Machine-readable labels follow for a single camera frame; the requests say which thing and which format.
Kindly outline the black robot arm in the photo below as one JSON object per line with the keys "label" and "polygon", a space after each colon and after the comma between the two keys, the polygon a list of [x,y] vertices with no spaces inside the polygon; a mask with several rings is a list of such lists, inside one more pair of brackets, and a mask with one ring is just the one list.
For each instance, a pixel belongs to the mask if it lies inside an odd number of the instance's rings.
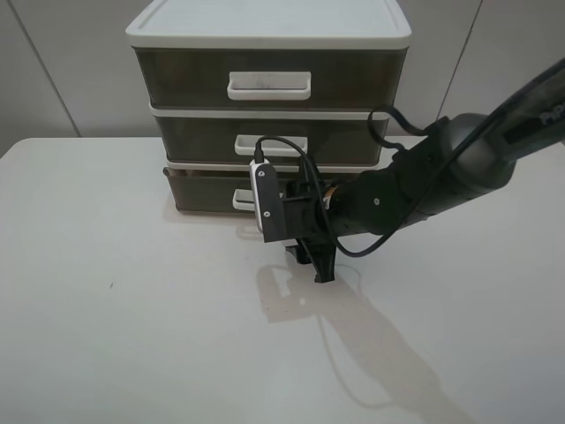
{"label": "black robot arm", "polygon": [[338,252],[361,258],[395,233],[506,186],[518,160],[564,140],[564,63],[550,66],[489,115],[465,113],[396,147],[388,167],[330,186],[315,202],[312,234],[286,250],[335,278]]}

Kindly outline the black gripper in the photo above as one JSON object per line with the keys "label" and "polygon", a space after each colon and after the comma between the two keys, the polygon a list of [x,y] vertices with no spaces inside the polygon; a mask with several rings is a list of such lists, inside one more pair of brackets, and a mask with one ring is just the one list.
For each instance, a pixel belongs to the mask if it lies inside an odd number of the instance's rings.
{"label": "black gripper", "polygon": [[315,270],[314,282],[335,280],[336,247],[322,217],[321,198],[336,184],[335,176],[321,174],[315,178],[305,174],[291,175],[282,182],[284,226],[281,241],[302,240],[300,245],[286,246],[285,250],[298,264],[311,264]]}

